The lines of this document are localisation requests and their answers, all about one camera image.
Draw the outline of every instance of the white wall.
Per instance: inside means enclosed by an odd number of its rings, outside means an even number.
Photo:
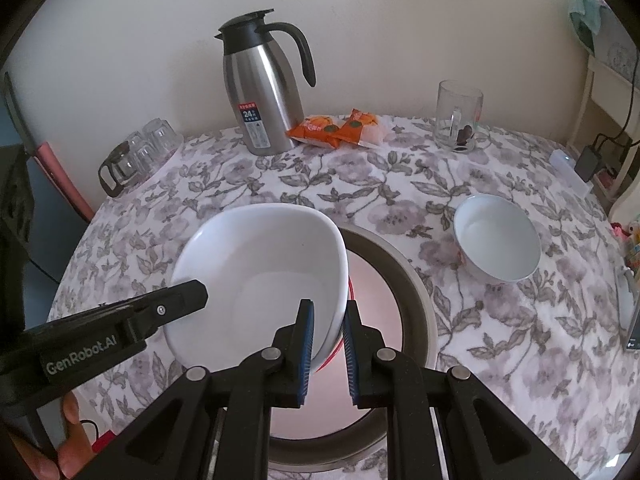
[[[48,0],[17,43],[10,70],[24,115],[97,206],[96,169],[156,116],[185,133],[234,124],[217,28],[275,7],[297,25],[318,84],[302,78],[293,40],[276,33],[307,113],[428,116],[438,82],[484,91],[482,120],[560,139],[577,110],[586,54],[570,0]]]

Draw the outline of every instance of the white bowl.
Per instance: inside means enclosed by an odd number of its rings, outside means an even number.
[[[255,204],[214,216],[188,241],[172,284],[193,279],[207,287],[206,307],[164,328],[186,367],[213,372],[237,366],[295,322],[302,299],[314,302],[312,370],[340,337],[347,251],[336,225],[314,209]]]
[[[500,196],[467,198],[456,209],[453,233],[463,264],[481,282],[519,282],[540,262],[540,238],[531,220]]]

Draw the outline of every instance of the round table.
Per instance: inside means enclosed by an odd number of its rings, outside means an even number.
[[[376,150],[300,144],[255,156],[233,128],[188,139],[147,183],[104,202],[50,319],[165,286],[186,241],[225,208],[315,207],[381,235],[412,263],[436,309],[439,369],[470,368],[582,478],[603,467],[631,435],[640,365],[621,348],[614,271],[623,260],[596,198],[578,198],[556,175],[549,140],[480,128],[479,149],[455,154],[436,147],[429,121],[389,120]],[[543,254],[531,278],[485,285],[460,265],[452,219],[476,192],[513,200],[533,221]],[[117,433],[181,373],[158,331],[80,392]],[[386,478],[385,450],[313,478],[363,474]]]

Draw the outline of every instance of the snack bag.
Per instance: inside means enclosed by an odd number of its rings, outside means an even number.
[[[351,116],[335,133],[335,137],[352,144],[375,148],[382,144],[390,131],[391,127],[384,118],[354,108]]]
[[[289,130],[287,135],[300,142],[334,150],[340,145],[340,140],[335,137],[338,129],[339,126],[335,124],[333,118],[318,115],[306,118],[298,126]]]

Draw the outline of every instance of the human hand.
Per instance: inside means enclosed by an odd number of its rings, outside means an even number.
[[[69,438],[58,450],[60,469],[23,439],[11,435],[15,449],[38,480],[60,480],[60,471],[65,478],[73,478],[94,457],[89,439],[80,424],[78,400],[72,392],[63,397],[62,411],[65,413]]]

